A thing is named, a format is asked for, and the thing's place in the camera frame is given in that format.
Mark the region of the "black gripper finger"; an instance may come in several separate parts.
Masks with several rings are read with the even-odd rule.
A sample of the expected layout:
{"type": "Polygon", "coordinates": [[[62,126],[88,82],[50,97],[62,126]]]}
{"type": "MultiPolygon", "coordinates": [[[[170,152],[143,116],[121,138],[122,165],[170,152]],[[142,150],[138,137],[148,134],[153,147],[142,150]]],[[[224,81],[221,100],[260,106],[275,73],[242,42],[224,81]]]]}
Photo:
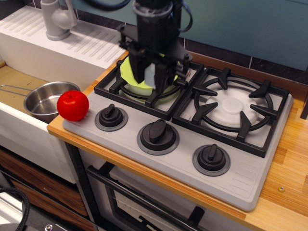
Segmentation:
{"type": "Polygon", "coordinates": [[[155,92],[163,93],[169,86],[173,84],[174,77],[175,71],[173,67],[170,67],[168,64],[162,61],[155,64],[155,92]]]}
{"type": "Polygon", "coordinates": [[[129,48],[129,62],[134,79],[137,83],[142,83],[145,77],[145,69],[152,63],[147,56],[146,50],[137,50],[135,48],[129,48]]]}

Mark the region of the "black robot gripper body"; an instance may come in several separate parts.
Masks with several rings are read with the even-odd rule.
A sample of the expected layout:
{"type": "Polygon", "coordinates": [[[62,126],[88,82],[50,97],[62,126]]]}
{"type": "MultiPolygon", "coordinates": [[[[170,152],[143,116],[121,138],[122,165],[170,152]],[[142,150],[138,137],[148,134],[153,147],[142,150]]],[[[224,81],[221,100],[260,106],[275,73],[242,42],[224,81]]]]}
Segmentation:
{"type": "Polygon", "coordinates": [[[174,68],[175,74],[186,72],[192,55],[180,44],[180,9],[136,9],[137,25],[122,25],[120,46],[126,50],[145,49],[155,65],[162,61],[174,68]]]}

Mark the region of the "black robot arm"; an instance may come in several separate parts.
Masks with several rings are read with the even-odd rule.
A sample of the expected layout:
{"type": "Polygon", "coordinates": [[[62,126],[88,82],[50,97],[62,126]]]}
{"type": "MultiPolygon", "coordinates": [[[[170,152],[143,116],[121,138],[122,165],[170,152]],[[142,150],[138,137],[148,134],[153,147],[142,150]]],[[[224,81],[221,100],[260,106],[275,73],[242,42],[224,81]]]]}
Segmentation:
{"type": "Polygon", "coordinates": [[[181,11],[192,12],[183,0],[136,0],[133,11],[136,26],[122,26],[120,46],[128,50],[131,70],[137,83],[145,80],[145,70],[155,65],[154,90],[162,94],[173,84],[175,75],[187,73],[192,55],[179,41],[181,32],[193,25],[191,18],[186,28],[181,28],[181,11]]]}

